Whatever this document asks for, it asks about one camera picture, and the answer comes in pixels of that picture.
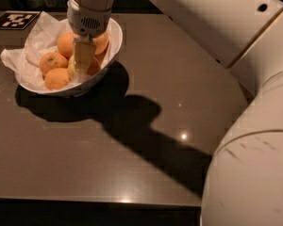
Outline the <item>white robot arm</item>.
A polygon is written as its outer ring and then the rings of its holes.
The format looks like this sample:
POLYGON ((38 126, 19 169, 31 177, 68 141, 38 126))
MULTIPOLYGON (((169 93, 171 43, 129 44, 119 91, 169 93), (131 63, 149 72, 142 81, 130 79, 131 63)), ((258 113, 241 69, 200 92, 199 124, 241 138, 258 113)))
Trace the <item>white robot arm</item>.
POLYGON ((149 0, 253 99, 217 147, 202 226, 283 226, 283 2, 149 0))

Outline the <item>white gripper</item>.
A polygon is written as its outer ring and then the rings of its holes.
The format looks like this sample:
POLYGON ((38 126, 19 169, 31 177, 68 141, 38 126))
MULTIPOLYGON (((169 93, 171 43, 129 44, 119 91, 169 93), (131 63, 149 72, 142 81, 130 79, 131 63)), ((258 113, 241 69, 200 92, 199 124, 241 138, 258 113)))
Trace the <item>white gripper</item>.
POLYGON ((111 14, 104 0, 69 0, 67 18, 74 36, 74 64, 85 73, 96 51, 93 38, 102 35, 108 27, 111 14))

